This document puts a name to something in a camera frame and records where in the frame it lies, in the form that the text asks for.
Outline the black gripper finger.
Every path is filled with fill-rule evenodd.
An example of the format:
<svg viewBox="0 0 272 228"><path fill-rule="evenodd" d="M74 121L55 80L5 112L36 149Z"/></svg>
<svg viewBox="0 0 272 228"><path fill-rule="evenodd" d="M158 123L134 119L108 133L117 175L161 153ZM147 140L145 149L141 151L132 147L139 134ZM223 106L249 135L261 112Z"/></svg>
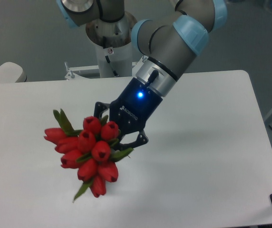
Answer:
<svg viewBox="0 0 272 228"><path fill-rule="evenodd" d="M101 120L103 113L109 109L109 103L96 102L94 108L94 117Z"/></svg>
<svg viewBox="0 0 272 228"><path fill-rule="evenodd" d="M122 133L119 134L119 137L118 137L119 142L114 146L115 150L122 151L128 148L136 148L148 143L148 137L144 129L137 132L136 138L133 139L132 141L127 143L122 143L122 140L124 139L124 137L125 136L127 137L128 135L131 135L131 134L122 134Z"/></svg>

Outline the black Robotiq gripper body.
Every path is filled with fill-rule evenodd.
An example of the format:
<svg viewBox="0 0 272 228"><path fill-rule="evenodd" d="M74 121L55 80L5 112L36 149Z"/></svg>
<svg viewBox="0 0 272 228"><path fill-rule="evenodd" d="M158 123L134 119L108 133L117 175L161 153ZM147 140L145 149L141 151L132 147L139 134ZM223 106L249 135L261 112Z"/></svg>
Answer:
<svg viewBox="0 0 272 228"><path fill-rule="evenodd" d="M162 97L135 77L109 106L109 120L120 130L119 139L145 128L148 118L162 102Z"/></svg>

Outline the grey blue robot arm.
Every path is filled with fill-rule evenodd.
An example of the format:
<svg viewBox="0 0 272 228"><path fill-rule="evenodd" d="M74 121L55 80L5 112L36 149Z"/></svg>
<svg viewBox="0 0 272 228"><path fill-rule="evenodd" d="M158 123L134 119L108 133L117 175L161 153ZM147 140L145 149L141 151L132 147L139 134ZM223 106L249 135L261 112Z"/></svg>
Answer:
<svg viewBox="0 0 272 228"><path fill-rule="evenodd" d="M59 0L57 5L71 27L85 25L102 78L132 77L115 101L95 105L95 117L109 111L120 137L138 134L134 142L118 143L117 150L147 143L146 121L205 48L209 33L227 20L223 0L174 0L171 15L140 21L125 11L122 0Z"/></svg>

